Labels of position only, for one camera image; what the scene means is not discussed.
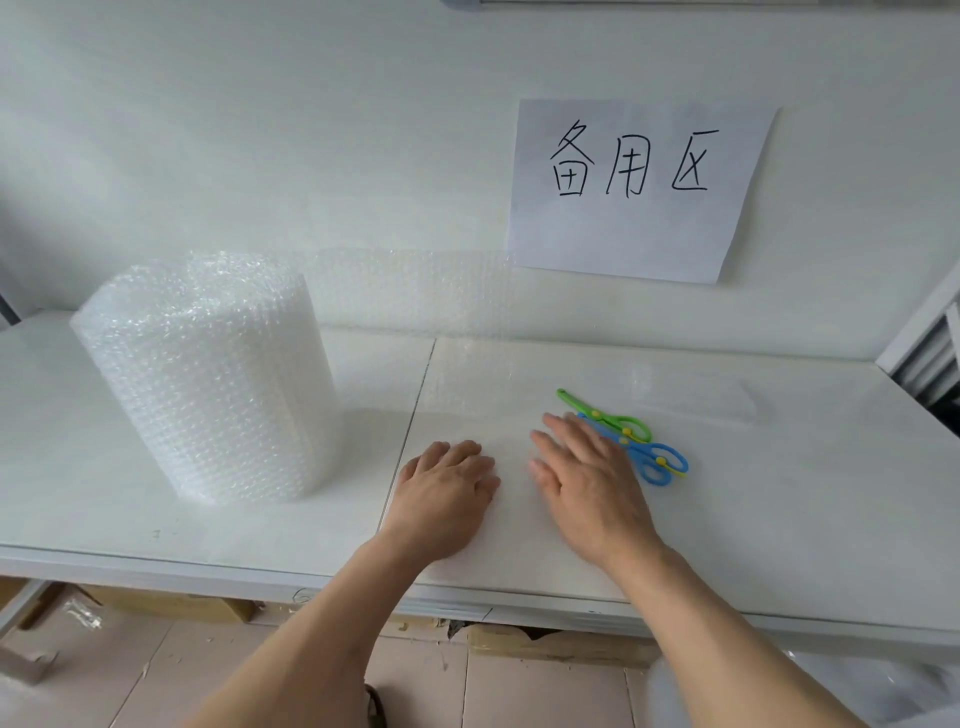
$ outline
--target green scissors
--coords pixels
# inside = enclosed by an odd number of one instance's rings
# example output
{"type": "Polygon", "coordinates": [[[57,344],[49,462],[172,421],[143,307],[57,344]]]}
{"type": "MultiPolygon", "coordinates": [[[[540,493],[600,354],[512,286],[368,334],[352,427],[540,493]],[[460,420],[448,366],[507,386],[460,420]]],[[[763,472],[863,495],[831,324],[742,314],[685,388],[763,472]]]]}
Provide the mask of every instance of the green scissors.
{"type": "Polygon", "coordinates": [[[590,406],[582,400],[578,400],[565,389],[557,390],[557,397],[573,407],[577,412],[594,422],[603,423],[614,432],[626,435],[637,443],[649,443],[654,439],[654,433],[644,422],[636,417],[627,417],[626,415],[608,415],[603,410],[590,406]]]}

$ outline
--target scissors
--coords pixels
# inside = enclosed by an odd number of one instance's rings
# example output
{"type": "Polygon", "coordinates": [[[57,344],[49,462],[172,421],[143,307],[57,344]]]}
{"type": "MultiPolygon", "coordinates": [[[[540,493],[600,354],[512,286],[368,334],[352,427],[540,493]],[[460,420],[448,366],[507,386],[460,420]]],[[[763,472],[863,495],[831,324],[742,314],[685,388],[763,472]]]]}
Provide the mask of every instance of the scissors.
{"type": "Polygon", "coordinates": [[[651,485],[670,485],[674,475],[686,477],[690,464],[686,458],[664,443],[638,443],[614,432],[605,423],[592,421],[579,414],[601,435],[618,443],[627,451],[634,470],[651,485]]]}
{"type": "Polygon", "coordinates": [[[608,415],[603,410],[590,406],[583,400],[578,400],[565,389],[558,389],[557,397],[577,410],[581,417],[593,420],[596,423],[603,423],[618,435],[625,435],[635,443],[649,443],[654,439],[650,427],[636,417],[608,415]]]}

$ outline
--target left hand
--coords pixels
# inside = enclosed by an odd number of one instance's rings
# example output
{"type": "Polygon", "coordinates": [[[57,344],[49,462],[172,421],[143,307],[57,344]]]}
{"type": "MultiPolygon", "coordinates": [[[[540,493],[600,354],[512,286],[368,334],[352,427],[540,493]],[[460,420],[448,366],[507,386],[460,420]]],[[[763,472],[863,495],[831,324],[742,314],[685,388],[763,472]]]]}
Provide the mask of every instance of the left hand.
{"type": "Polygon", "coordinates": [[[472,440],[434,443],[400,471],[379,536],[393,539],[420,569],[470,543],[500,478],[472,440]]]}

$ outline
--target forearm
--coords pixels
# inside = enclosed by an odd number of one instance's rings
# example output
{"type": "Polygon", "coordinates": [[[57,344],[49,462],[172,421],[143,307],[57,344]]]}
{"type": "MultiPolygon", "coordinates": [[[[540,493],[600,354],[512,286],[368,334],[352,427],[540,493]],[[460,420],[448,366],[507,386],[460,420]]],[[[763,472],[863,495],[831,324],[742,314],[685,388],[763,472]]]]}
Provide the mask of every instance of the forearm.
{"type": "Polygon", "coordinates": [[[360,708],[380,629],[421,568],[389,537],[368,541],[207,700],[189,728],[346,724],[343,711],[360,708]]]}
{"type": "Polygon", "coordinates": [[[696,728],[860,728],[675,552],[621,559],[614,579],[657,638],[696,728]]]}

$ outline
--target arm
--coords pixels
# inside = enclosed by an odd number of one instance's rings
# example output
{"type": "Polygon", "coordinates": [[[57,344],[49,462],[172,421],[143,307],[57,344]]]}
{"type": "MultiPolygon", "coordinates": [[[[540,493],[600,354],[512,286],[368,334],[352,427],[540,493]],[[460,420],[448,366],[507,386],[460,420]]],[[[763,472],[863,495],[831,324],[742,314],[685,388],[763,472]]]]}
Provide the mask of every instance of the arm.
{"type": "Polygon", "coordinates": [[[666,546],[626,452],[567,415],[544,415],[530,470],[566,541],[633,602],[697,728],[861,728],[666,546]]]}
{"type": "Polygon", "coordinates": [[[379,533],[187,721],[187,728],[360,725],[364,673],[420,572],[469,543],[500,484],[467,441],[434,443],[397,477],[379,533]]]}

